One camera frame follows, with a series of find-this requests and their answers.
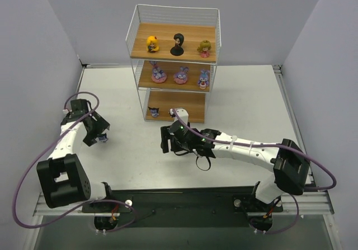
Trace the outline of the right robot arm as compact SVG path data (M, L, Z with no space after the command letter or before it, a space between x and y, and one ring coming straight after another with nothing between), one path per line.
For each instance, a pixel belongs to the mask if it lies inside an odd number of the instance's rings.
M233 159L266 169L271 174L256 185L254 197L269 204L284 193L302 195L305 189L310 161L297 144L289 139L281 143L259 143L239 139L219 130L190 129L179 121L163 126L162 152L175 155L194 154L211 160Z

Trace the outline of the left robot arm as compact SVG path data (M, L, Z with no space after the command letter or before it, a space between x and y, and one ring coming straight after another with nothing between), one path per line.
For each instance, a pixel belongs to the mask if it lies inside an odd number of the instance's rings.
M110 123L96 111L91 112L88 100L70 102L71 110L61 122L61 134L53 152L37 163L36 171L46 204L49 208L67 206L87 200L109 198L108 183L91 183L80 160L79 151L98 142L107 142Z

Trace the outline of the purple black cat toy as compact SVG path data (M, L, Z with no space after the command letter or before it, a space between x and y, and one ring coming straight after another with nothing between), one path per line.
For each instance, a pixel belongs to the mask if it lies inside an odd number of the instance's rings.
M158 107L148 107L150 116L156 118L159 116L159 108Z

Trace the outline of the black haired doll toy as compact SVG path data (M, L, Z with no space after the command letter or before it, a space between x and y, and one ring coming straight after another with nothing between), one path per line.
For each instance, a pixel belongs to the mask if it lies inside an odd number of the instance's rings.
M173 36L173 39L175 41L175 44L170 49L170 53L174 56L181 56L184 53L182 44L183 44L185 38L181 33L177 33Z

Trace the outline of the purple bunny pink donut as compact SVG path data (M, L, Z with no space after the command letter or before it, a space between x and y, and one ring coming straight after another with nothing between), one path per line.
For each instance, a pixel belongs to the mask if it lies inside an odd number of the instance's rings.
M180 67L180 71L173 75L173 80L176 84L183 85L188 81L188 67Z
M158 65L157 61L150 61L149 63L152 66L152 81L158 84L164 83L167 80L166 73Z

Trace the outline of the small purple bunny toy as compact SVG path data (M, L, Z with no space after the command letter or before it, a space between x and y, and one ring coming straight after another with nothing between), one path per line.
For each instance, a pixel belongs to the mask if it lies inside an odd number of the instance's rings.
M199 80L197 82L200 89L204 90L209 87L210 84L210 70L202 69L200 71Z

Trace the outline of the blonde pink dress doll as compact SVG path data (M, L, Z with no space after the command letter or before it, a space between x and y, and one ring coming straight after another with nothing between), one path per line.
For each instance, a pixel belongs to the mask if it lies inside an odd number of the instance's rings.
M202 58L208 58L210 56L210 50L211 42L209 40L203 40L197 48L197 52Z

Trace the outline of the yellow haired doll toy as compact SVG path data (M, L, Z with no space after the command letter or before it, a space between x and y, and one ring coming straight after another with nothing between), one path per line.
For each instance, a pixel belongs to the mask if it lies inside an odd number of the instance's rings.
M149 36L146 40L146 48L149 53L156 53L159 51L158 38L156 36Z

